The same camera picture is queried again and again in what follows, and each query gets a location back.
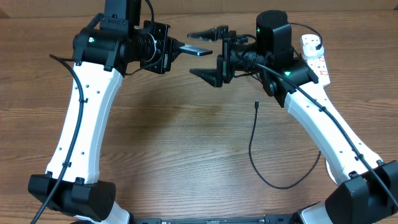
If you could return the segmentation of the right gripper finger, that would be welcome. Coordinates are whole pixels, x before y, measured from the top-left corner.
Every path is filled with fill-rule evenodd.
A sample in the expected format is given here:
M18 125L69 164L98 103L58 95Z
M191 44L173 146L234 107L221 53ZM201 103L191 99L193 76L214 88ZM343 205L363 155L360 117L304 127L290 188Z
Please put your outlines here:
M223 85L223 79L220 75L220 72L216 68L191 68L189 72L200 77L211 86Z
M209 30L201 31L201 32L194 32L187 35L190 39L198 39L207 42L214 42L218 39L221 39L226 33L225 26L218 26L211 28Z

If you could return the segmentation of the Samsung Galaxy smartphone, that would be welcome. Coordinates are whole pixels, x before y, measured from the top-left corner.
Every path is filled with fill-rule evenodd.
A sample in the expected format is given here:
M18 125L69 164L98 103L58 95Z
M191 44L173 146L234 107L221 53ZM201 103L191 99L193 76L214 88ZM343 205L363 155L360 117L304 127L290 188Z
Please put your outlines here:
M195 55L195 56L199 56L199 57L205 56L205 55L211 55L213 53L213 51L210 49L204 49L201 47L196 47L196 46L187 45L187 44L179 47L178 50L181 53Z

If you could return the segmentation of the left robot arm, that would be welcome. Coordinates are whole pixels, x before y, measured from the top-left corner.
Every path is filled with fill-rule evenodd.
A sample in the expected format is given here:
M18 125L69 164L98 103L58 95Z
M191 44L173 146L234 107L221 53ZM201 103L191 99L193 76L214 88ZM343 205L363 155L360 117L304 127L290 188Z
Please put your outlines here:
M116 202L116 187L99 179L101 145L127 66L163 74L170 70L168 25L140 21L140 1L106 1L73 40L72 58L60 63L73 88L58 146L44 174L32 175L28 191L49 208L80 223L132 223Z

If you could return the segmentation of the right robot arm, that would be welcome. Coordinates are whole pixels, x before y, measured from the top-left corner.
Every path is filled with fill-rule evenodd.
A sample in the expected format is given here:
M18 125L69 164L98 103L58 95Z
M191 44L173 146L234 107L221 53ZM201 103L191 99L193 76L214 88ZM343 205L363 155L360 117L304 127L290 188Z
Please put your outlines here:
M292 45L292 23L284 11L270 10L256 18L253 43L226 26L191 33L190 38L222 40L214 69L192 73L221 87L233 78L255 76L306 130L325 158L337 184L324 201L283 218L285 223L376 223L397 213L397 162L384 162L353 132L328 99L323 40L318 32Z

